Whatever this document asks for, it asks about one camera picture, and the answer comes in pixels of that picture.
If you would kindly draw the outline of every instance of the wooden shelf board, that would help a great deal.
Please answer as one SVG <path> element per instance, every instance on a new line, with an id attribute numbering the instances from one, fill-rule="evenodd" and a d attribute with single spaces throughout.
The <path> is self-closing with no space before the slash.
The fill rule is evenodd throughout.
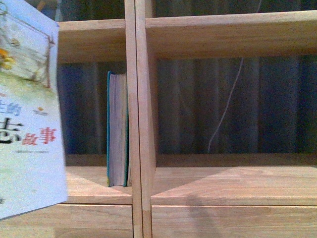
<path id="1" fill-rule="evenodd" d="M 107 187 L 106 167 L 66 167 L 68 201 L 82 204 L 132 204 L 131 187 Z"/>
<path id="2" fill-rule="evenodd" d="M 159 167 L 151 204 L 317 205 L 316 163 L 296 165 L 295 159 L 289 157 L 289 166 Z"/>
<path id="3" fill-rule="evenodd" d="M 317 54 L 317 11 L 147 18 L 159 59 Z"/>
<path id="4" fill-rule="evenodd" d="M 125 20 L 59 22 L 58 63 L 125 61 Z"/>

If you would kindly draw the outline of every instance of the wooden drawer front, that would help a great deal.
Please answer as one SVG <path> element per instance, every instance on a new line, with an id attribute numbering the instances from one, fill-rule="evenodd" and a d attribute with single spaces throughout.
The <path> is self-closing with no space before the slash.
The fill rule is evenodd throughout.
<path id="1" fill-rule="evenodd" d="M 152 206 L 153 238 L 315 238 L 317 207 Z"/>
<path id="2" fill-rule="evenodd" d="M 56 205 L 0 221 L 1 238 L 132 238 L 132 207 Z"/>

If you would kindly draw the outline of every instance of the picture book cover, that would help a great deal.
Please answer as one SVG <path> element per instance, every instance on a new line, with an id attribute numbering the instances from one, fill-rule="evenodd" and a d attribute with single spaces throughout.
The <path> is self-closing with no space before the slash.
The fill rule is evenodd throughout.
<path id="1" fill-rule="evenodd" d="M 0 0 L 0 219 L 67 200 L 56 22 Z"/>

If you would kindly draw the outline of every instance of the white wire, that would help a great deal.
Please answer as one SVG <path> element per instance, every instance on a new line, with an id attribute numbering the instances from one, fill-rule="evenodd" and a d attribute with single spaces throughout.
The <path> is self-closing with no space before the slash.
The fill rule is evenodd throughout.
<path id="1" fill-rule="evenodd" d="M 258 8 L 257 8 L 256 13 L 258 13 L 258 12 L 260 11 L 261 5 L 262 5 L 262 0 L 260 0 L 260 2 L 259 2 L 259 5 L 258 5 Z M 244 60 L 244 58 L 241 58 L 239 70 L 238 70 L 237 76 L 236 76 L 236 78 L 235 78 L 235 80 L 234 80 L 234 83 L 233 83 L 233 85 L 232 85 L 232 88 L 231 88 L 231 91 L 230 91 L 230 94 L 229 94 L 229 97 L 228 97 L 228 101 L 227 101 L 226 107 L 225 107 L 225 109 L 224 109 L 224 111 L 223 111 L 222 117 L 221 117 L 221 119 L 220 119 L 220 121 L 219 121 L 219 123 L 218 123 L 218 126 L 217 126 L 216 130 L 214 131 L 214 133 L 212 134 L 212 136 L 211 136 L 211 138 L 210 138 L 210 140 L 209 140 L 208 151 L 207 151 L 208 154 L 210 153 L 211 143 L 212 143 L 214 137 L 216 136 L 218 130 L 220 129 L 220 126 L 221 126 L 221 124 L 222 124 L 222 121 L 223 121 L 223 119 L 224 119 L 224 117 L 225 117 L 225 115 L 226 115 L 226 113 L 227 113 L 227 110 L 228 110 L 228 107 L 229 107 L 229 104 L 230 104 L 230 100 L 231 100 L 231 96 L 232 96 L 233 90 L 234 90 L 234 88 L 235 88 L 235 86 L 236 86 L 236 83 L 237 83 L 237 81 L 238 81 L 238 78 L 239 78 L 239 75 L 240 75 L 240 72 L 241 72 L 241 69 L 242 69 L 243 60 Z"/>

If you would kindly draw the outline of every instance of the vertical wooden divider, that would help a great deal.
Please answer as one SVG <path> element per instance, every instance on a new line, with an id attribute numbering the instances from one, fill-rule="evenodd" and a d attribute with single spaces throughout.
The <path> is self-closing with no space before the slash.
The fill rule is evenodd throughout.
<path id="1" fill-rule="evenodd" d="M 152 17 L 151 0 L 136 0 L 137 72 L 143 236 L 152 237 L 151 193 L 158 154 L 156 59 L 148 44 L 145 18 Z"/>
<path id="2" fill-rule="evenodd" d="M 129 156 L 132 163 L 133 237 L 143 237 L 142 192 L 139 144 L 138 82 L 135 30 L 135 2 L 125 0 L 125 34 L 129 104 Z"/>

